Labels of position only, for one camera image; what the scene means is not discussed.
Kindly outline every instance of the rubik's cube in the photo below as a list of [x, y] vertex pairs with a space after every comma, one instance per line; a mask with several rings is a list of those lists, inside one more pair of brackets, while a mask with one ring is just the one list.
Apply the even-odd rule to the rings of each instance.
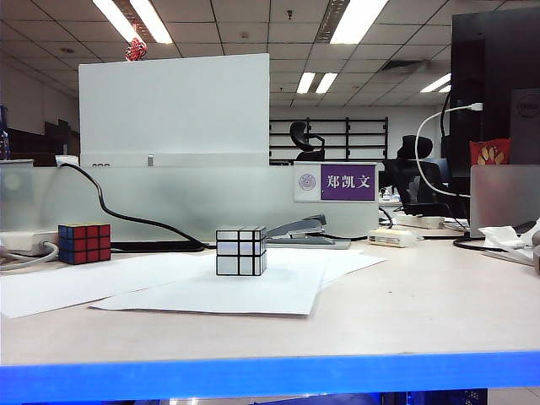
[[58, 259], [70, 264], [111, 259], [109, 224], [58, 225]]
[[263, 226], [216, 230], [216, 273], [260, 276], [267, 268], [267, 236]]

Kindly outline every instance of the purple name plate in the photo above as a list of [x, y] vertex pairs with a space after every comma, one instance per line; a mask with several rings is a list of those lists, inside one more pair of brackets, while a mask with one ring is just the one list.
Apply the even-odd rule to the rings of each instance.
[[321, 200], [375, 201], [375, 165], [321, 165]]

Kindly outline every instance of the fluorescent light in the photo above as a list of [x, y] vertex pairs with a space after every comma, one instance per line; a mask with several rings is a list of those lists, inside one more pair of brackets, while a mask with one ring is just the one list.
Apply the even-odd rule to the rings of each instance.
[[337, 73], [326, 73], [322, 78], [321, 82], [319, 83], [319, 87], [317, 87], [316, 93], [326, 93], [330, 86], [332, 86], [332, 83], [334, 82], [334, 79], [337, 75]]
[[137, 11], [137, 14], [141, 17], [141, 20], [152, 34], [156, 42], [160, 44], [172, 44], [167, 29], [163, 25], [163, 22], [159, 18], [159, 15], [155, 12], [154, 7], [150, 4], [149, 0], [130, 0], [133, 8]]
[[120, 11], [112, 0], [93, 0], [93, 2], [127, 42], [131, 42], [133, 38], [141, 41], [141, 37], [138, 36], [137, 31], [129, 24], [122, 11]]
[[358, 44], [388, 0], [351, 0], [339, 20], [331, 44]]
[[424, 87], [423, 89], [421, 89], [420, 93], [429, 93], [430, 91], [438, 89], [443, 84], [447, 84], [448, 82], [450, 82], [450, 76], [451, 76], [451, 73], [448, 73], [448, 74], [444, 75], [442, 78], [440, 78], [439, 80], [435, 80], [429, 86]]
[[304, 72], [304, 74], [302, 74], [302, 78], [300, 79], [300, 84], [298, 85], [298, 89], [296, 90], [296, 93], [300, 93], [302, 95], [307, 93], [307, 90], [310, 89], [311, 82], [313, 81], [314, 77], [315, 77], [314, 73]]

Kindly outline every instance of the power strip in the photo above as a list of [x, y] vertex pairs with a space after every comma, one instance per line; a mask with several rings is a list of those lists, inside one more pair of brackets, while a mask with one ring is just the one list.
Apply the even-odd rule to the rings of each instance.
[[14, 230], [0, 232], [0, 246], [13, 254], [26, 256], [45, 255], [51, 251], [43, 242], [58, 243], [55, 230]]
[[425, 230], [441, 230], [444, 228], [445, 219], [443, 217], [421, 217], [399, 213], [396, 215], [396, 224], [424, 228]]

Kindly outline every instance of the ceiling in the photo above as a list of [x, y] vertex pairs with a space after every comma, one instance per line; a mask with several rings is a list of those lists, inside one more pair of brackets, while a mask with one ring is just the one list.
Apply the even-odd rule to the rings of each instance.
[[[79, 64], [124, 60], [127, 43], [91, 0], [0, 3], [0, 57], [67, 95], [78, 97]], [[540, 0], [389, 0], [358, 45], [334, 45], [314, 43], [328, 0], [152, 3], [175, 43], [148, 43], [146, 59], [267, 52], [270, 105], [279, 106], [441, 104], [444, 94], [419, 91], [450, 71], [453, 14], [540, 6]], [[390, 59], [426, 63], [414, 73], [378, 72]], [[325, 94], [296, 94], [303, 72], [339, 75]]]

